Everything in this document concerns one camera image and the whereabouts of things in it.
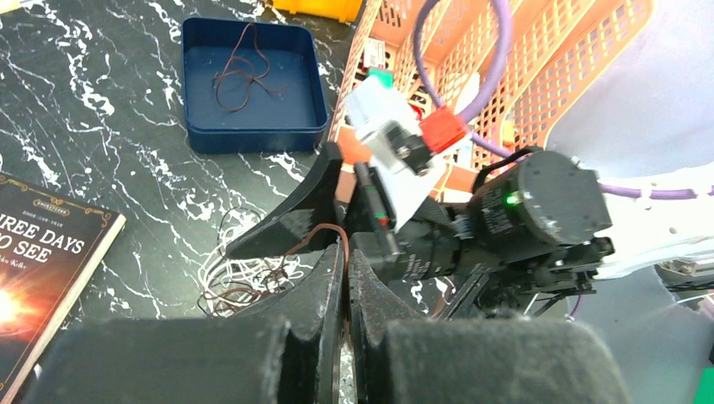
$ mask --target yellow container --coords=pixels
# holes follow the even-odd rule
[[[319,15],[351,23],[360,13],[362,0],[273,0],[273,7],[291,14]]]
[[[20,8],[19,0],[0,0],[0,14]]]

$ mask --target brown wire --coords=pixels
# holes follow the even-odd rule
[[[285,258],[294,255],[296,252],[300,251],[303,247],[305,247],[307,244],[310,243],[310,240],[317,234],[318,231],[323,230],[323,229],[329,229],[332,231],[336,231],[339,234],[339,237],[342,239],[342,250],[344,254],[344,274],[347,275],[347,261],[349,259],[349,238],[347,237],[347,233],[344,231],[344,229],[340,226],[333,225],[331,223],[320,223],[319,225],[315,226],[312,228],[312,230],[307,233],[307,236],[302,239],[301,242],[297,243],[293,248],[288,250],[285,254],[283,254],[283,261],[282,263],[285,262]]]
[[[238,48],[240,47],[241,43],[243,42],[243,38],[245,37],[246,32],[248,32],[248,29],[251,28],[251,27],[255,30],[255,35],[253,36],[253,47],[255,48],[256,53],[258,53],[258,56],[260,56],[260,58],[263,59],[263,61],[265,62],[265,66],[266,66],[265,72],[263,72],[262,74],[260,74],[260,75],[258,75],[258,76],[255,75],[255,65],[254,65],[251,61],[249,61],[249,60],[246,59],[245,57],[236,56],[236,51],[238,50]],[[228,67],[229,67],[231,64],[233,64],[233,62],[235,62],[235,61],[241,61],[241,62],[243,62],[243,63],[249,65],[250,68],[251,68],[251,74],[248,74],[247,72],[245,72],[244,70],[241,70],[241,69],[236,69],[236,70],[233,70],[233,71],[230,71],[230,72],[229,72],[229,71],[228,71]],[[257,27],[255,24],[253,24],[253,23],[249,23],[249,24],[247,24],[247,25],[245,26],[245,28],[243,28],[243,32],[241,33],[241,37],[238,39],[238,42],[236,43],[236,45],[233,47],[233,52],[231,52],[231,56],[228,58],[228,61],[226,62],[226,65],[223,67],[223,72],[221,72],[220,74],[219,74],[219,73],[216,73],[216,74],[213,76],[213,79],[211,80],[211,82],[213,83],[213,85],[214,85],[214,87],[215,87],[215,89],[216,89],[216,102],[218,103],[218,105],[221,106],[221,108],[226,109],[226,110],[231,111],[231,112],[236,112],[236,111],[239,111],[239,110],[245,108],[245,106],[248,105],[248,100],[250,99],[250,89],[251,89],[251,87],[252,87],[252,85],[253,85],[254,82],[256,82],[260,87],[262,87],[263,90],[265,90],[267,93],[276,94],[276,93],[279,93],[279,92],[283,91],[283,90],[285,89],[286,85],[283,85],[283,87],[278,88],[277,90],[271,90],[270,88],[266,87],[265,84],[263,84],[263,82],[261,81],[261,79],[264,78],[265,76],[267,76],[269,72],[270,72],[270,60],[269,60],[268,57],[267,57],[263,52],[261,52],[260,49],[258,48],[258,27]],[[243,100],[243,103],[240,104],[240,106],[238,106],[238,107],[229,107],[229,106],[226,106],[226,105],[221,101],[221,95],[220,95],[221,85],[223,84],[223,80],[224,80],[226,77],[229,77],[229,76],[232,76],[232,75],[236,75],[236,74],[237,74],[237,75],[240,75],[240,76],[244,76],[245,78],[247,78],[247,80],[248,80],[248,90],[246,90],[246,97],[245,97],[245,99]]]
[[[231,299],[231,295],[234,295],[236,293],[245,293],[247,295],[250,295],[250,298],[248,299],[248,301],[238,301],[235,299]],[[256,300],[261,297],[264,297],[265,295],[269,294],[266,292],[254,290],[253,288],[247,286],[242,286],[226,290],[225,292],[217,294],[216,296],[208,296],[207,292],[204,292],[202,294],[202,297],[206,301],[218,300],[218,303],[214,306],[213,311],[210,313],[206,313],[208,316],[216,316],[218,312],[222,311],[221,305],[225,306],[225,309],[228,309],[233,313],[237,313],[241,309],[252,305]]]

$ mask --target red connector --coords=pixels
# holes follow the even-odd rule
[[[451,108],[443,106],[419,122],[426,146],[439,154],[466,135],[466,124]]]

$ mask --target blue plastic tray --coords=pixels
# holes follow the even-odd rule
[[[216,101],[212,82],[221,73],[248,22],[225,19],[186,19],[184,48],[184,112],[189,143],[200,153],[311,151],[328,125],[328,110],[317,69],[310,31],[296,25],[254,23],[258,48],[269,59],[262,80],[277,94],[257,83],[250,88],[245,108],[230,112]],[[265,62],[253,47],[256,30],[248,29],[236,56],[253,63],[256,74]],[[232,66],[250,68],[237,62]],[[238,106],[246,98],[248,80],[232,75],[221,85],[221,101]]]

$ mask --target book title text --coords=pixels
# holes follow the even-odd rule
[[[16,236],[22,239],[15,242]],[[0,250],[12,248],[13,253],[19,256],[46,263],[53,251],[50,247],[79,254],[84,248],[84,242],[0,213]]]

